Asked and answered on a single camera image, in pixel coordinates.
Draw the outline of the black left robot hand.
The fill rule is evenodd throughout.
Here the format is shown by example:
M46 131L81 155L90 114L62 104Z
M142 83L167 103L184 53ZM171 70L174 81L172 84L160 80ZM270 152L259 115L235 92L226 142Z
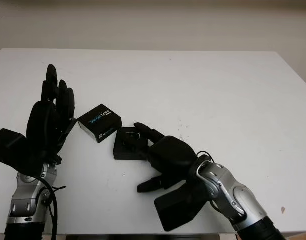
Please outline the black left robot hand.
M44 162L61 164L58 155L76 124L74 92L64 80L58 80L54 65L49 64L42 83L41 99L34 104L26 137L35 154Z

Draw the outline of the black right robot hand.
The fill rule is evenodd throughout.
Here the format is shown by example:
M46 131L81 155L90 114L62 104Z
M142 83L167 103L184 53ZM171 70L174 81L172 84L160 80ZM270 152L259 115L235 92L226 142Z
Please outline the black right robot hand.
M160 173L137 186L138 193L168 189L184 180L191 165L197 159L193 149L182 140L165 136L142 123L135 123L136 130L152 142L151 146L135 145L136 152Z

